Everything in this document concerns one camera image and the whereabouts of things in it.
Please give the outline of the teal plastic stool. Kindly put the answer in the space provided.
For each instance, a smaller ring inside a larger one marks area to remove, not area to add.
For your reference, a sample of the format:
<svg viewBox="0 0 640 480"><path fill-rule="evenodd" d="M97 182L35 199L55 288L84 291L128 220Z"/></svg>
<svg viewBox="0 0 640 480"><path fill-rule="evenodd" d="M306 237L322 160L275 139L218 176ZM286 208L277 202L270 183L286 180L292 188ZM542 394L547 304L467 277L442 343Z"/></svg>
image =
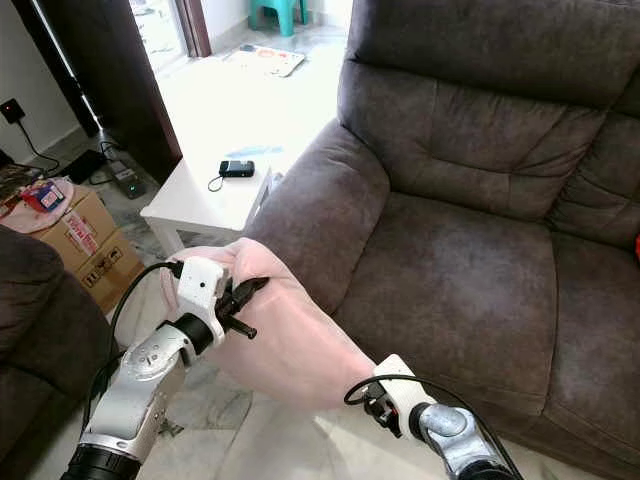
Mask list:
<svg viewBox="0 0 640 480"><path fill-rule="evenodd" d="M280 35L292 37L296 24L305 24L310 20L307 0L250 0L250 13L247 24L251 29L259 29L259 15L265 10L274 13Z"/></svg>

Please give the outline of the white side table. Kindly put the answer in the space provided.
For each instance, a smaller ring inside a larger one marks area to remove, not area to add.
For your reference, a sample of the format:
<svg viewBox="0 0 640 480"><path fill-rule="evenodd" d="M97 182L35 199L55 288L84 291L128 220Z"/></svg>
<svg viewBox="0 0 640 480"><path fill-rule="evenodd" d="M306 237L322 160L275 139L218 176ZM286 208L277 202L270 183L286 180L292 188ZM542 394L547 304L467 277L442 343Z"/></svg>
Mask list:
<svg viewBox="0 0 640 480"><path fill-rule="evenodd" d="M157 237L166 255L183 250L180 233L230 236L242 233L259 211L273 187L273 163L283 154L214 160L183 159L165 180L140 215ZM252 160L252 178L223 179L218 175L224 160Z"/></svg>

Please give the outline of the blue and red packet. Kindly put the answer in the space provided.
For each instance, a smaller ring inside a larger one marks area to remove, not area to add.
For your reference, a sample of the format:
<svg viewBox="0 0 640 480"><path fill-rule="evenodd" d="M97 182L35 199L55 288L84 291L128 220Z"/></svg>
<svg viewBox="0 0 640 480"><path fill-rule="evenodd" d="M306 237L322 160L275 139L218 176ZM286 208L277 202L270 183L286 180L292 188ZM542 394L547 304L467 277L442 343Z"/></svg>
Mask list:
<svg viewBox="0 0 640 480"><path fill-rule="evenodd" d="M54 212L64 204L65 193L56 180L42 179L29 184L20 192L24 204L36 212Z"/></svg>

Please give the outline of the pale pink pillow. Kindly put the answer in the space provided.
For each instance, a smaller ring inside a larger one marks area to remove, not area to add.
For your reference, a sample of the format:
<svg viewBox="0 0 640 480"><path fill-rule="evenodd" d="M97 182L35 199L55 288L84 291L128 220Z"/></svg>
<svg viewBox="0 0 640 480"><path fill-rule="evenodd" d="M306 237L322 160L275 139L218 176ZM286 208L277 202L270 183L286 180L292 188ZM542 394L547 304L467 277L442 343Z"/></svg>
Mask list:
<svg viewBox="0 0 640 480"><path fill-rule="evenodd" d="M256 329L256 337L229 333L202 355L243 387L300 410L335 410L353 385L374 375L374 361L316 305L269 247L239 238L228 246L189 247L172 260L191 257L219 262L236 283L269 279L237 314Z"/></svg>

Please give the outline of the brown wooden door frame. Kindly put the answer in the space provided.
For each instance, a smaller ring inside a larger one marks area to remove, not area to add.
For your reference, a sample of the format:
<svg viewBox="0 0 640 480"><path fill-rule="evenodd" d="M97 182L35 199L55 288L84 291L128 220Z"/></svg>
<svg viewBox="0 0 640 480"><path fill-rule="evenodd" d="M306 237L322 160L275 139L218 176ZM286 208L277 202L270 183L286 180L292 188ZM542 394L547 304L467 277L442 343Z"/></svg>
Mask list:
<svg viewBox="0 0 640 480"><path fill-rule="evenodd" d="M209 58L212 45L202 0L173 0L189 58Z"/></svg>

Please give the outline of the dark brown door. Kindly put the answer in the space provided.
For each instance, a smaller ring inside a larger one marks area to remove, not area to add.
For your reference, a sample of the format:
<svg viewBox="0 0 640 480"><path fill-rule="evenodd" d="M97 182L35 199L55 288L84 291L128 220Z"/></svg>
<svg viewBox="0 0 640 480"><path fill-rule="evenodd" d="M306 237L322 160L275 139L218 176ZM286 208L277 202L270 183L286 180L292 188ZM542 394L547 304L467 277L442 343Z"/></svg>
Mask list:
<svg viewBox="0 0 640 480"><path fill-rule="evenodd" d="M10 0L84 132L106 131L157 183L182 151L128 0Z"/></svg>

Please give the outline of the black power adapter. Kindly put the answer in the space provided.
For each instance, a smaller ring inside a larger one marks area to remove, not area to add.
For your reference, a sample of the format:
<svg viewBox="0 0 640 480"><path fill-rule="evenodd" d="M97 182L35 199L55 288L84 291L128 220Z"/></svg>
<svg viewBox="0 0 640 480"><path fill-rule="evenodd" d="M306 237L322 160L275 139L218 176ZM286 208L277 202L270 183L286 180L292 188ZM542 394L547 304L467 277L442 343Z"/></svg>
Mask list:
<svg viewBox="0 0 640 480"><path fill-rule="evenodd" d="M104 168L106 163L108 163L108 157L91 148L91 150L83 151L76 160L64 166L59 175L68 178L72 183L83 184L91 178L92 174Z"/></svg>

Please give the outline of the black wall socket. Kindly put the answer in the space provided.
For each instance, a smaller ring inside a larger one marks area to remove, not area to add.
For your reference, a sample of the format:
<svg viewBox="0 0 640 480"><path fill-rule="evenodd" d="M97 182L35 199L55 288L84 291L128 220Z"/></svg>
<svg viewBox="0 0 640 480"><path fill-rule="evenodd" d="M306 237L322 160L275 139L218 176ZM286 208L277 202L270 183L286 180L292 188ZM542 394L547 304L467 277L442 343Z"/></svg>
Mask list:
<svg viewBox="0 0 640 480"><path fill-rule="evenodd" d="M5 122L9 124L17 124L26 116L26 111L19 105L17 99L9 99L0 105L0 113L3 115Z"/></svg>

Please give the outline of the pink cloth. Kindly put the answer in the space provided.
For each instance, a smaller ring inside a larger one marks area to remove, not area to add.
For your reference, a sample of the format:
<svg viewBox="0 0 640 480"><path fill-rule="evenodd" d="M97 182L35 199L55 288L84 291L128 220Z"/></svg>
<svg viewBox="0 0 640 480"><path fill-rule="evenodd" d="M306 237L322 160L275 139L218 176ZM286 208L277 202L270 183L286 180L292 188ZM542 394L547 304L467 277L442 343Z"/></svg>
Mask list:
<svg viewBox="0 0 640 480"><path fill-rule="evenodd" d="M0 223L12 230L18 230L19 233L29 234L37 232L37 230L45 230L52 227L59 221L61 216L67 214L70 207L74 204L74 197L76 197L76 184L70 182L68 178L56 177L50 180L56 180L58 186L65 193L64 204L54 212L36 212L24 204L22 198L18 198L14 202L14 206L6 210L1 215Z"/></svg>

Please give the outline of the light blue flat item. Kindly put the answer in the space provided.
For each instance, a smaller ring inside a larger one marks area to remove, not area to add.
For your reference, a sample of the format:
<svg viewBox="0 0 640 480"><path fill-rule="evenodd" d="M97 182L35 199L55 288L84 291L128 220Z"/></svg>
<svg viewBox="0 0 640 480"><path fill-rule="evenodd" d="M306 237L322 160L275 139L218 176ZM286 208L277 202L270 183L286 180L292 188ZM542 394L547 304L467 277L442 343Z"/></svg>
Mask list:
<svg viewBox="0 0 640 480"><path fill-rule="evenodd" d="M251 146L238 148L238 150L230 151L225 156L229 159L241 159L241 157L257 157L264 155L278 155L283 154L284 148L282 146Z"/></svg>

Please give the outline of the grey power strip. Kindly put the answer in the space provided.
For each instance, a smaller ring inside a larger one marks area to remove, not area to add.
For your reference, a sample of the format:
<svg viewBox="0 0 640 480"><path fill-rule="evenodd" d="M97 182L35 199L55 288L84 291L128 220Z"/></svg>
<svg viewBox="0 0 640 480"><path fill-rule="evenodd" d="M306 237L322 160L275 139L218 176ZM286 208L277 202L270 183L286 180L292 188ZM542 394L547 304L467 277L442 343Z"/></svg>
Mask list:
<svg viewBox="0 0 640 480"><path fill-rule="evenodd" d="M132 168L125 165L122 160L111 160L108 164L111 177L114 179L115 186L127 198L140 198L146 195L147 186Z"/></svg>

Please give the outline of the small black device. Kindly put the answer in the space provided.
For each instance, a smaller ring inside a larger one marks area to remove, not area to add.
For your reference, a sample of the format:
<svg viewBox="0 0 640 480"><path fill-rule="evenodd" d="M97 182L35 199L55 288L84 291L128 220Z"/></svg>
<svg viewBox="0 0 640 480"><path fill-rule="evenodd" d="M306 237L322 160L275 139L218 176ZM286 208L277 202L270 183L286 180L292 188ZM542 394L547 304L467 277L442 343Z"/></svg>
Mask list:
<svg viewBox="0 0 640 480"><path fill-rule="evenodd" d="M256 173L256 164L252 160L224 160L219 165L220 178L252 178Z"/></svg>

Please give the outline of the brown suede recliner sofa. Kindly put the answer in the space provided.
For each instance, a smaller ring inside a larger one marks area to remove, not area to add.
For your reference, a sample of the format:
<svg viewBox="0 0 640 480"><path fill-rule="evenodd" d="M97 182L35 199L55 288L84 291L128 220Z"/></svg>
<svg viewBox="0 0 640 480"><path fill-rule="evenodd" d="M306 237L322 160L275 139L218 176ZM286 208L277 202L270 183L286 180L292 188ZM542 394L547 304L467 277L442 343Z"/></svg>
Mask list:
<svg viewBox="0 0 640 480"><path fill-rule="evenodd" d="M375 361L640 480L640 0L353 0L337 115L244 237Z"/></svg>

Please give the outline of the brown cardboard box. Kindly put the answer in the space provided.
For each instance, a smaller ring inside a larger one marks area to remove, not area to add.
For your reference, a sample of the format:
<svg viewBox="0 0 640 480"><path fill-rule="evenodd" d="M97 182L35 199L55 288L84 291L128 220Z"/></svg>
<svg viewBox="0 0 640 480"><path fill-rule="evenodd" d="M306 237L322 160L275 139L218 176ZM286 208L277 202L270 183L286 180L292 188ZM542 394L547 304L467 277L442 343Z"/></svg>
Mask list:
<svg viewBox="0 0 640 480"><path fill-rule="evenodd" d="M65 269L105 312L118 305L125 288L143 269L95 189L76 187L67 214L32 237L58 251Z"/></svg>

